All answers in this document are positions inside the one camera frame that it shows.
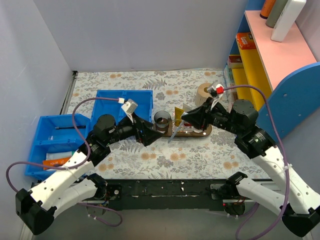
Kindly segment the white toothpaste tube black cap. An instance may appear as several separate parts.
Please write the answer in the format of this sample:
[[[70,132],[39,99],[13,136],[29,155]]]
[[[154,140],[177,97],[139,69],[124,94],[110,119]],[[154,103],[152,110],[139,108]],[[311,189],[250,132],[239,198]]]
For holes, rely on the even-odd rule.
[[[191,108],[189,105],[185,104],[185,103],[183,103],[182,109],[183,109],[185,112],[188,112],[188,111],[191,111],[191,110],[192,110],[192,108]]]

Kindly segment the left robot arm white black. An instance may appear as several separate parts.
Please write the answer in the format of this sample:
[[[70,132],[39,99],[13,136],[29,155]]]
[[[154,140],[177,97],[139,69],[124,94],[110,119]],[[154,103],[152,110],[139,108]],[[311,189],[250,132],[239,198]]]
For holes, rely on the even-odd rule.
[[[85,173],[110,154],[110,145],[135,137],[145,147],[162,137],[154,125],[136,114],[119,123],[110,114],[101,115],[85,142],[72,157],[43,182],[15,195],[17,215],[34,235],[46,231],[55,218],[85,199],[101,200],[107,193],[107,182],[96,173]]]

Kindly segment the light blue toothbrush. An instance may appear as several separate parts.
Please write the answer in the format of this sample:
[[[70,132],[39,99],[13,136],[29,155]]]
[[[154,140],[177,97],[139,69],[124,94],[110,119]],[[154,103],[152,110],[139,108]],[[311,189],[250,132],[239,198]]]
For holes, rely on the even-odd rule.
[[[184,125],[184,120],[183,120],[183,117],[185,115],[187,115],[188,113],[187,112],[184,112],[182,115],[181,115],[181,122],[179,124],[179,126],[175,129],[175,131],[173,132],[173,134],[171,135],[171,137],[169,138],[169,140],[167,141],[167,143],[169,144],[173,139],[174,137],[177,135],[178,131],[181,129],[181,127]]]

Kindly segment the yellow toothpaste tube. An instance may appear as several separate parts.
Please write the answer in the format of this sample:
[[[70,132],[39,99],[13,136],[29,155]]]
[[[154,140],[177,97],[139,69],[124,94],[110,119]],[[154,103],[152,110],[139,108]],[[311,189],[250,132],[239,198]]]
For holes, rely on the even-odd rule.
[[[182,122],[182,114],[184,113],[185,111],[181,108],[178,108],[178,107],[175,107],[174,108],[174,125],[175,126],[179,126]]]

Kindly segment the clear acrylic holder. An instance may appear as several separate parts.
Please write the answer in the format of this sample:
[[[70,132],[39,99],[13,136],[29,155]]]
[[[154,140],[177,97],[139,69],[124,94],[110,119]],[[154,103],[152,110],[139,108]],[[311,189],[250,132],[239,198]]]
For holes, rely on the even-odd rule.
[[[172,124],[172,134],[174,133],[174,131],[176,130],[177,126],[175,126],[175,121],[173,121]],[[176,135],[190,135],[191,132],[194,130],[194,128],[192,127],[192,125],[188,122],[184,122],[183,126],[181,127],[181,129],[177,132]]]

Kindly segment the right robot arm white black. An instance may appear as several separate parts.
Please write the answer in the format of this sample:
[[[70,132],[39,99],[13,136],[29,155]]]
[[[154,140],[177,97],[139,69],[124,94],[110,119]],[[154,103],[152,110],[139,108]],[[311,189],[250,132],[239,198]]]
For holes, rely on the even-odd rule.
[[[275,192],[236,172],[214,191],[222,198],[249,198],[280,215],[296,236],[306,236],[320,222],[320,195],[288,164],[270,135],[256,125],[258,112],[248,100],[238,99],[230,112],[212,98],[184,113],[182,120],[197,130],[212,125],[234,134],[236,146],[259,165],[282,191]]]

